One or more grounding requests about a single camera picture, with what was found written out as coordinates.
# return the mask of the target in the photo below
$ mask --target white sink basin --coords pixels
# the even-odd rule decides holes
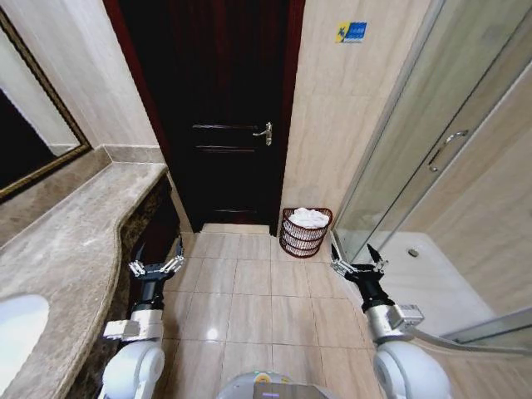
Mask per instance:
[[[48,302],[21,295],[0,302],[0,396],[17,375],[47,325]]]

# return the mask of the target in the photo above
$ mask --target white towel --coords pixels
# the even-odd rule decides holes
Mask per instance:
[[[318,229],[327,226],[327,223],[329,223],[329,217],[326,214],[306,208],[294,210],[288,220],[305,229]]]

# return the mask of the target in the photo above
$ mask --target beige tile floor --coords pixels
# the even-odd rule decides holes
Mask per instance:
[[[323,385],[342,399],[383,398],[365,316],[329,268],[328,248],[302,261],[267,234],[183,238],[186,264],[165,285],[166,362],[155,398],[212,399],[255,370]],[[455,398],[532,397],[529,359],[429,352]]]

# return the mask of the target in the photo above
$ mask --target shower floor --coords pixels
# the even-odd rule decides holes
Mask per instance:
[[[397,303],[420,308],[426,318],[419,326],[423,332],[439,336],[495,316],[427,234],[395,233],[382,255],[390,261],[382,286]]]

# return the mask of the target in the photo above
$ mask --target vanity countertop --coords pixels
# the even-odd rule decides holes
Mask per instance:
[[[68,393],[115,292],[120,226],[165,171],[164,164],[112,163],[0,249],[0,300],[37,293],[50,306],[2,399]]]

